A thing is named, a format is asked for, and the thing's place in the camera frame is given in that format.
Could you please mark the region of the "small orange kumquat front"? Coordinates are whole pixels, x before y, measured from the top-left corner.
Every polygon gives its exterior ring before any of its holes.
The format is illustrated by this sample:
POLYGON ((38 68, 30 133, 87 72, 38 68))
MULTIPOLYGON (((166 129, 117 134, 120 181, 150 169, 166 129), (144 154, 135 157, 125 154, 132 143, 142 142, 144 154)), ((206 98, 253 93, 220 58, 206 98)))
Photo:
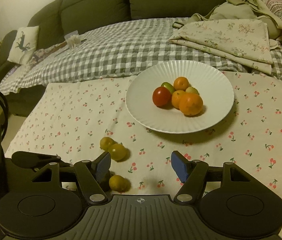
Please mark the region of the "small orange kumquat front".
POLYGON ((175 90, 172 93, 172 97, 171 97, 171 104, 174 108, 176 109, 180 109, 179 105, 180 105, 180 100, 181 97, 185 94, 185 91, 183 90, 175 90))

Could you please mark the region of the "bag of cotton swabs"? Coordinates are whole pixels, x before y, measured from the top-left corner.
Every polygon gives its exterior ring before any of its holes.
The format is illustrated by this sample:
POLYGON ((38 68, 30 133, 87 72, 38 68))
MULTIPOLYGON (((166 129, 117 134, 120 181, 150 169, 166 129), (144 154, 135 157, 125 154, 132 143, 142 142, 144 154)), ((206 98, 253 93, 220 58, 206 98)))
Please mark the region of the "bag of cotton swabs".
POLYGON ((86 41, 85 38, 80 37, 77 30, 66 34, 64 38, 69 48, 75 48, 76 46, 79 46, 86 41))

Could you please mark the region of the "dark green sofa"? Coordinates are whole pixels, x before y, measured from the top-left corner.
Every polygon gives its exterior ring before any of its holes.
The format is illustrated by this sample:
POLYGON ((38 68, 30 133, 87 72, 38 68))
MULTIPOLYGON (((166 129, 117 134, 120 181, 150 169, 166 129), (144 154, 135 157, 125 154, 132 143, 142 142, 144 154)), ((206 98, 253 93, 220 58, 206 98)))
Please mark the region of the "dark green sofa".
POLYGON ((147 18, 207 15, 225 0, 55 0, 30 19, 39 27, 38 49, 64 41, 73 31, 83 34, 109 24, 147 18))

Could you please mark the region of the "green round tomato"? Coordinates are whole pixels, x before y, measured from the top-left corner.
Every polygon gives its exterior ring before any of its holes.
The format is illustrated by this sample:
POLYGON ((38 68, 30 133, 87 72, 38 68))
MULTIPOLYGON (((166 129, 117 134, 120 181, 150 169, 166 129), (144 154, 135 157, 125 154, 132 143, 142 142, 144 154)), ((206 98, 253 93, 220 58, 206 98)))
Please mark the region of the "green round tomato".
POLYGON ((113 175, 108 183, 112 191, 125 192, 128 188, 127 180, 120 175, 113 175))

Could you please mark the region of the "white paper plate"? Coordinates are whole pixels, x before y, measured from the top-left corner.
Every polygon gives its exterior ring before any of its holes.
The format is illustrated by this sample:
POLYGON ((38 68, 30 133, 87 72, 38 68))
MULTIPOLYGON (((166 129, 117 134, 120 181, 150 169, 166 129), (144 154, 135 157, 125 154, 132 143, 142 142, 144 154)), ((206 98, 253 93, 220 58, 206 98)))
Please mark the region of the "white paper plate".
POLYGON ((223 120, 234 104, 234 90, 228 78, 216 68, 196 61, 168 61, 152 66, 129 85, 126 107, 141 125, 157 132, 186 134, 210 128, 223 120), (174 107, 159 108, 152 101, 154 90, 163 82, 186 77, 203 99, 203 110, 186 117, 174 107))

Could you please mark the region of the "grey checkered blanket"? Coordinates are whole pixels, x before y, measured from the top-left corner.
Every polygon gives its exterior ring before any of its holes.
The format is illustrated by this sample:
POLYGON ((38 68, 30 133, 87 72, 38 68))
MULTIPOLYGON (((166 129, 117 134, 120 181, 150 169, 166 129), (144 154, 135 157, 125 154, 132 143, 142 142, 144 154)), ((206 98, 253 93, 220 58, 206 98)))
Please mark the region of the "grey checkered blanket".
POLYGON ((171 43, 173 22, 173 18, 121 22, 82 34, 82 44, 73 49, 62 44, 38 49, 26 64, 8 68, 0 81, 0 92, 17 94, 55 82, 137 75, 171 60, 194 60, 218 70, 253 72, 229 59, 171 43))

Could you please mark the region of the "small orange kumquat back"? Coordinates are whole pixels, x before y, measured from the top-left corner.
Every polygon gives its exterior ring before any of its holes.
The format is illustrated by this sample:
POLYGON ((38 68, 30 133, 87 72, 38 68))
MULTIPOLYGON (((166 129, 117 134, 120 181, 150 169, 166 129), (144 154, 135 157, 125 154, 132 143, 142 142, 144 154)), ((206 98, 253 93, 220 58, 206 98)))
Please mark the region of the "small orange kumquat back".
POLYGON ((174 89, 185 91, 189 87, 189 81, 186 77, 180 76, 174 80, 174 89))

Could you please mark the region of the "small orange kumquat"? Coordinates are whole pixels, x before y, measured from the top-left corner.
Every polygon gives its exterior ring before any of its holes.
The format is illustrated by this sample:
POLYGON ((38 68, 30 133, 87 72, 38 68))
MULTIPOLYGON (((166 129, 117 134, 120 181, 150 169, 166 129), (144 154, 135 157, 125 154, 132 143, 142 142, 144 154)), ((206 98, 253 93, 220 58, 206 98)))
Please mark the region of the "small orange kumquat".
POLYGON ((172 97, 171 97, 171 104, 174 108, 176 109, 180 109, 179 105, 180 105, 180 100, 181 97, 185 94, 185 91, 183 90, 175 90, 172 93, 172 97))
POLYGON ((189 81, 186 77, 180 76, 174 80, 174 89, 185 91, 189 87, 189 81))

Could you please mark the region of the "red tomato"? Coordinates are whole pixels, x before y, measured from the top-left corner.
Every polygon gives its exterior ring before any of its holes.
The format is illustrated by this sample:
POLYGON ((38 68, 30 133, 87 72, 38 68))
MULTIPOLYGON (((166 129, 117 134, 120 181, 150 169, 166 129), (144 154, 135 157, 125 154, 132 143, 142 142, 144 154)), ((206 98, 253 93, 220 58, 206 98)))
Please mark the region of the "red tomato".
POLYGON ((171 93, 165 87, 157 87, 152 94, 152 101, 157 107, 165 106, 170 99, 171 93))

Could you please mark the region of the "large orange mandarin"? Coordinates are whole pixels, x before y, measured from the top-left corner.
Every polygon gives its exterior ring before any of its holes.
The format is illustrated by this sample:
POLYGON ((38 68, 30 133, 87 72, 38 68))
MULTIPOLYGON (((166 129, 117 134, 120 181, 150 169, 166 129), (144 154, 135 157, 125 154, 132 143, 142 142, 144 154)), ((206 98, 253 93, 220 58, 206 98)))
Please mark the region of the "large orange mandarin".
POLYGON ((198 94, 185 93, 180 99, 179 109, 186 116, 198 115, 203 109, 203 99, 198 94))

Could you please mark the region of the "folded floral cloth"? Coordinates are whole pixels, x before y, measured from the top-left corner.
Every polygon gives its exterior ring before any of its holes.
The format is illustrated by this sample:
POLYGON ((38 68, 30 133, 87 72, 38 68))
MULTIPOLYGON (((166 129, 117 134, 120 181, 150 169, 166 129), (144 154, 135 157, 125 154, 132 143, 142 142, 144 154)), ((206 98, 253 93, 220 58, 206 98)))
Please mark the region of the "folded floral cloth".
POLYGON ((185 24, 169 40, 224 57, 259 72, 272 72, 268 30, 260 20, 213 20, 185 24))

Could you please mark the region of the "cherry print cloth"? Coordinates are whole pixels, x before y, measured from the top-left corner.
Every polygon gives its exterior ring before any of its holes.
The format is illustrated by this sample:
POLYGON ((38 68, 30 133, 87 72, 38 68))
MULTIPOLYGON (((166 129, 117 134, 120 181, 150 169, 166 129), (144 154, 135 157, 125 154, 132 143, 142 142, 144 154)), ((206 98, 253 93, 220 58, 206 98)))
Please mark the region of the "cherry print cloth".
POLYGON ((131 78, 51 84, 10 143, 16 151, 58 155, 67 163, 94 160, 103 137, 123 144, 129 155, 111 171, 131 183, 131 194, 174 195, 181 182, 171 152, 211 166, 231 161, 282 198, 282 82, 227 72, 235 101, 216 126, 193 134, 162 134, 133 120, 125 106, 131 78))

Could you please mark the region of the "yellow small fruit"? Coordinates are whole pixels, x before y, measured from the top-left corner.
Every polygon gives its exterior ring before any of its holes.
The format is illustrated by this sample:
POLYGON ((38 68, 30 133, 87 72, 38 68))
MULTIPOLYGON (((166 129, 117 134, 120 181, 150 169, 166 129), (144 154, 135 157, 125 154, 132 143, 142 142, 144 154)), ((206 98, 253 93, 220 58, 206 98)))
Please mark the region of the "yellow small fruit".
POLYGON ((99 146, 102 150, 107 151, 110 146, 115 144, 116 142, 110 137, 103 137, 100 142, 99 146))
POLYGON ((127 150, 122 144, 113 144, 108 148, 108 152, 112 160, 120 161, 125 158, 127 150))

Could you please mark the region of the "green-red tomato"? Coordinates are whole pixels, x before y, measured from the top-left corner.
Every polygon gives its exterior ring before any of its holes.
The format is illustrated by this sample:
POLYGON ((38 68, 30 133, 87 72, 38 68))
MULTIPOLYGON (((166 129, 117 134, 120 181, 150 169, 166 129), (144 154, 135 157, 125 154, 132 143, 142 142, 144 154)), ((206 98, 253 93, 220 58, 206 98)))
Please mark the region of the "green-red tomato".
POLYGON ((169 82, 164 82, 164 83, 161 84, 161 86, 165 87, 171 94, 173 94, 174 91, 175 91, 174 86, 169 82))

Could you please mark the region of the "yellow-green tomato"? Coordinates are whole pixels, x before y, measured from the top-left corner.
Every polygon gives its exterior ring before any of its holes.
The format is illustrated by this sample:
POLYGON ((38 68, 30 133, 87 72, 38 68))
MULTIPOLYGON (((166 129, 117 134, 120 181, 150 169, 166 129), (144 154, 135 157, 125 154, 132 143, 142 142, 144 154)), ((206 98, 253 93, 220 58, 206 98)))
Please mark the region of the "yellow-green tomato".
POLYGON ((195 87, 188 87, 186 90, 185 90, 186 93, 192 93, 192 94, 197 94, 199 95, 200 93, 198 92, 198 90, 195 88, 195 87))

